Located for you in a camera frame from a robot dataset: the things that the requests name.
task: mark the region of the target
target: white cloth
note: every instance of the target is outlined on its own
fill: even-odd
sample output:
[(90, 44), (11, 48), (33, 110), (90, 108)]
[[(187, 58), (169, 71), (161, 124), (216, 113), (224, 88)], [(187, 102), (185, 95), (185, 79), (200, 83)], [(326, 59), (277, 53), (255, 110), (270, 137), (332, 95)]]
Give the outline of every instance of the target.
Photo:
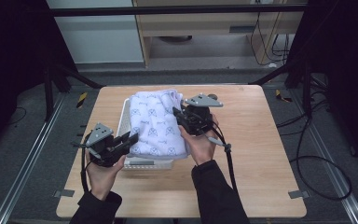
[(186, 158), (185, 140), (180, 134), (172, 108), (180, 109), (183, 94), (176, 90), (138, 91), (130, 98), (131, 135), (138, 143), (129, 157), (152, 160)]

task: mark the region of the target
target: person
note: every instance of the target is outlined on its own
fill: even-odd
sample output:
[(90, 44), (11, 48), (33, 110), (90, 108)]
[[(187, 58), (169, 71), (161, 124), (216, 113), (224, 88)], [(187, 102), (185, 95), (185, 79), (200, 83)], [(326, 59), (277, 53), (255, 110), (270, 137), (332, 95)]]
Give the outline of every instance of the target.
[[(216, 144), (207, 137), (216, 138), (213, 131), (193, 136), (179, 126), (182, 137), (190, 146), (190, 154), (196, 165), (192, 169), (197, 192), (200, 219), (203, 224), (250, 223), (242, 207), (240, 196), (229, 186), (217, 162), (213, 159)], [(78, 202), (79, 208), (70, 223), (112, 224), (122, 198), (110, 191), (117, 173), (124, 167), (125, 156), (112, 167), (100, 167), (91, 163), (88, 168), (90, 192), (85, 192)]]

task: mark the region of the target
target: hand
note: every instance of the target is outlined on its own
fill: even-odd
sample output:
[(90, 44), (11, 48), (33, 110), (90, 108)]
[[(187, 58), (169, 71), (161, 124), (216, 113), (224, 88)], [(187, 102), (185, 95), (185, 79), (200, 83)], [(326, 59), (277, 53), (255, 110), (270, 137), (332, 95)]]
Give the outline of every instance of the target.
[[(90, 162), (90, 153), (86, 149), (86, 160)], [(112, 167), (102, 167), (95, 163), (90, 163), (87, 167), (89, 183), (91, 184), (91, 193), (101, 201), (106, 199), (115, 183), (116, 175), (124, 167), (126, 156), (121, 156), (117, 163)]]
[[(213, 122), (218, 124), (216, 116), (212, 114), (212, 117)], [(213, 159), (216, 144), (209, 141), (208, 137), (217, 138), (216, 133), (210, 130), (206, 134), (193, 136), (188, 134), (182, 125), (179, 125), (179, 130), (182, 137), (190, 145), (191, 156), (197, 165), (201, 165), (206, 161), (211, 161)]]

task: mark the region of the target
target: black sleeve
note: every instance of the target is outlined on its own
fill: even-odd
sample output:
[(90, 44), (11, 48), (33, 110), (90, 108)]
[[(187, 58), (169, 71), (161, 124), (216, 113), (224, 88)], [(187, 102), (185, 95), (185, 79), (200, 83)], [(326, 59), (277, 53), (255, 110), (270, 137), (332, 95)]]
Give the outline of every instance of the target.
[(70, 224), (112, 224), (121, 201), (121, 197), (114, 192), (109, 192), (104, 202), (85, 192)]
[(216, 161), (207, 161), (192, 170), (202, 224), (250, 223), (240, 196), (227, 184)]

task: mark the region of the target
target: wooden table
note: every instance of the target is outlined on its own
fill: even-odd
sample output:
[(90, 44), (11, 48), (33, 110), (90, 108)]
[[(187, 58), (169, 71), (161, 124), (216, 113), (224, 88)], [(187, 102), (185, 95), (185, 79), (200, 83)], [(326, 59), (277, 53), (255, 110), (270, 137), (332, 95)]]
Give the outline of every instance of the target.
[[(191, 98), (201, 92), (214, 93), (223, 107), (212, 107), (232, 158), (238, 191), (249, 217), (303, 217), (301, 198), (291, 199), (289, 191), (298, 186), (284, 151), (266, 97), (259, 86), (127, 86), (102, 88), (89, 118), (85, 134), (101, 122), (117, 129), (123, 102), (137, 91), (176, 89)], [(214, 158), (230, 184), (226, 153), (217, 147)], [(65, 189), (73, 197), (61, 197), (57, 215), (71, 217), (83, 195), (80, 182), (81, 150), (78, 151)], [(191, 179), (195, 165), (191, 156), (175, 161), (171, 170), (118, 173), (113, 191), (123, 197), (117, 217), (199, 217), (197, 195)]]

